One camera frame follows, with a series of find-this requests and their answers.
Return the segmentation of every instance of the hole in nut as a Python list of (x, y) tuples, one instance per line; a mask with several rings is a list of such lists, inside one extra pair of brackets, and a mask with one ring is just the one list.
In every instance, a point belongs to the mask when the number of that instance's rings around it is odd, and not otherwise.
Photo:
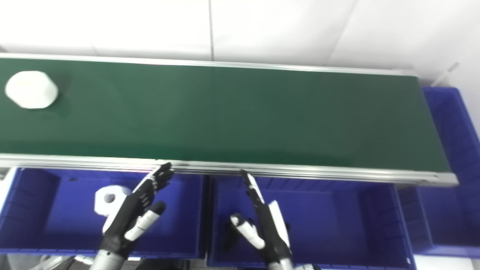
[(106, 203), (111, 203), (115, 200), (115, 194), (113, 193), (107, 193), (105, 194), (105, 196), (103, 197), (103, 199), (105, 200)]

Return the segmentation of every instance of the white plastic nut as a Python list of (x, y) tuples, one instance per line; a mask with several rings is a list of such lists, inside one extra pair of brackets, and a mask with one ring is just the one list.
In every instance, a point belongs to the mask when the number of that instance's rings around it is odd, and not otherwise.
[(58, 95), (58, 88), (41, 71), (21, 71), (5, 85), (5, 94), (25, 109), (42, 109), (50, 106)]
[(109, 185), (100, 188), (95, 192), (95, 213), (107, 217), (112, 212), (117, 211), (125, 198), (132, 191), (121, 185)]

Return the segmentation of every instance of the blue plastic bin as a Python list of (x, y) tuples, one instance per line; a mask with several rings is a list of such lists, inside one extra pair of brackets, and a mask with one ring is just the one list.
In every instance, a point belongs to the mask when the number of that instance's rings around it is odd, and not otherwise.
[[(395, 187), (392, 184), (258, 177), (267, 203), (276, 199), (290, 224), (297, 264), (323, 269), (413, 270)], [(244, 238), (225, 250), (229, 217), (236, 212), (258, 225), (240, 177), (215, 176), (209, 266), (265, 267)]]
[(426, 87), (424, 93), (460, 186), (399, 193), (412, 247), (416, 254), (480, 258), (478, 137), (457, 89)]
[[(94, 212), (95, 191), (134, 189), (145, 173), (19, 169), (0, 215), (0, 253), (94, 255), (106, 217)], [(131, 256), (202, 258), (204, 177), (175, 174), (156, 200), (164, 214), (138, 240)]]

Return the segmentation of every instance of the white hexagonal nut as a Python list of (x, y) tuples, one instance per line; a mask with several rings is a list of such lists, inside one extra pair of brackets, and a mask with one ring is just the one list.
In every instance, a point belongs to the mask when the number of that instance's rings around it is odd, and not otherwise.
[(95, 213), (107, 217), (117, 210), (132, 191), (122, 185), (104, 186), (95, 192)]
[(58, 95), (58, 88), (41, 71), (21, 71), (5, 85), (5, 94), (25, 109), (42, 109), (50, 106)]

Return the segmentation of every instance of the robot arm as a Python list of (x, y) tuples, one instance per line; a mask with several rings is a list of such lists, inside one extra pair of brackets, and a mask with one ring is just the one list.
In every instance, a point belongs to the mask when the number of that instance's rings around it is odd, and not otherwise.
[(160, 217), (166, 208), (162, 201), (152, 202), (158, 190), (166, 187), (173, 175), (171, 163), (147, 174), (128, 195), (116, 214), (108, 216), (106, 231), (90, 270), (119, 270), (136, 240)]
[(287, 227), (277, 201), (265, 204), (255, 178), (244, 170), (241, 170), (240, 174), (243, 176), (247, 195), (255, 207), (260, 222), (260, 234), (255, 225), (250, 224), (238, 213), (230, 216), (233, 227), (260, 251), (269, 270), (319, 270), (313, 264), (297, 268), (293, 266)]

